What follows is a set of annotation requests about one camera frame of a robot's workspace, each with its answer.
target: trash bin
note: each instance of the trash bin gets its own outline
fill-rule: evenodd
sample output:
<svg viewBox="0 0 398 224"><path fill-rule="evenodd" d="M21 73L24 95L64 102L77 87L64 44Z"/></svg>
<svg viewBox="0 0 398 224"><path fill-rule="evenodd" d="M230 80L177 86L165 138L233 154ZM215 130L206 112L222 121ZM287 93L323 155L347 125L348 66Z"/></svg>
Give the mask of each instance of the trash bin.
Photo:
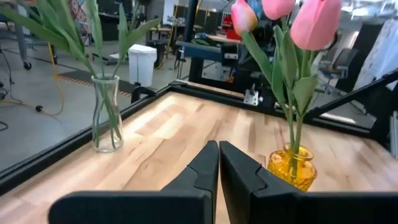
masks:
<svg viewBox="0 0 398 224"><path fill-rule="evenodd" d="M148 40L147 42L147 45L149 47L153 47L157 50L154 68L157 68L159 64L163 61L166 42L168 42L168 40Z"/></svg>
<svg viewBox="0 0 398 224"><path fill-rule="evenodd" d="M134 44L129 49L130 83L138 82L144 87L151 86L156 58L155 48Z"/></svg>

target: office chair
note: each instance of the office chair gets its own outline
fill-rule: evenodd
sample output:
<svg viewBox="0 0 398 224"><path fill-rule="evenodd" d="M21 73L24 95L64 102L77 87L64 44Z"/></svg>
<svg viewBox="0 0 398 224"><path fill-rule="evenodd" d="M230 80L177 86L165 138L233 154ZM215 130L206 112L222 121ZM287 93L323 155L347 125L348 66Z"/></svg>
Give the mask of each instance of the office chair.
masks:
<svg viewBox="0 0 398 224"><path fill-rule="evenodd" d="M348 77L348 67L357 53L356 49L345 48L339 53L337 59L333 61L336 51L336 48L330 49L328 53L321 58L318 66L319 71L328 79L325 84L326 93L330 93L330 88L333 90L335 89L330 85L330 81Z"/></svg>

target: white trash can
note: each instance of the white trash can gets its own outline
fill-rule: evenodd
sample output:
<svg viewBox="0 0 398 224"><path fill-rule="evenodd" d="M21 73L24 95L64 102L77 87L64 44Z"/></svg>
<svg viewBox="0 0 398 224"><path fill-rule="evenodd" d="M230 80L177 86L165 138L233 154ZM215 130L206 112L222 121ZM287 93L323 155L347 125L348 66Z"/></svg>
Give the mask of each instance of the white trash can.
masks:
<svg viewBox="0 0 398 224"><path fill-rule="evenodd" d="M144 87L151 86L156 58L157 54L155 48L139 44L134 44L132 47L130 47L130 83L134 84L135 82L138 82Z"/></svg>

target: caster wheel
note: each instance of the caster wheel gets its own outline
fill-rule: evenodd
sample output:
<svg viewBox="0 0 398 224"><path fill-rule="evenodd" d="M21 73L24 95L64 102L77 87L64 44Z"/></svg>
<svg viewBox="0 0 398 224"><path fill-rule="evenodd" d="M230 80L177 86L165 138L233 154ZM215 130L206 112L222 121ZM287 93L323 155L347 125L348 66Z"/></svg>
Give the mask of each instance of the caster wheel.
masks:
<svg viewBox="0 0 398 224"><path fill-rule="evenodd" d="M24 69L30 70L32 68L32 64L30 62L24 62Z"/></svg>

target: black table frame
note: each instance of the black table frame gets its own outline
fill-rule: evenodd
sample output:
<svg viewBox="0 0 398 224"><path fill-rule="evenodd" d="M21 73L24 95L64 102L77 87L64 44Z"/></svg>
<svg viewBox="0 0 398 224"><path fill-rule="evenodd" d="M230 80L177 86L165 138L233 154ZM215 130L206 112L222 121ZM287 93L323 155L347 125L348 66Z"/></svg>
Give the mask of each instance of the black table frame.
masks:
<svg viewBox="0 0 398 224"><path fill-rule="evenodd" d="M138 92L148 94L147 96L139 99L135 97L134 103L126 109L122 110L121 117L123 120L130 117L134 113L137 113L141 109L158 100L168 92L176 92L184 95L189 95L204 100L211 100L224 105L235 106L245 110L251 110L259 113L268 114L284 118L284 113L281 109L267 109L259 108L257 106L251 106L243 103L242 98L229 95L226 93L220 93L218 91L209 90L193 85L189 85L180 81L173 81L167 86L161 88L157 92L153 91L142 91L143 87L137 88ZM132 93L132 97L136 96L137 91ZM378 141L377 135L373 133L380 132L380 126L374 125L372 129L363 128L354 124L347 124L341 121L335 121L329 118L321 116L305 118L306 124L312 126L318 126L321 128L327 128L330 130L338 131L341 133L351 134L362 138L375 139ZM57 145L44 149L40 153L0 172L0 195L12 190L19 184L30 179L34 175L48 168L52 164L61 160L65 156L69 155L73 151L76 151L80 147L84 146L91 141L92 129L91 127L81 130L73 136L70 136L66 140L58 143Z"/></svg>

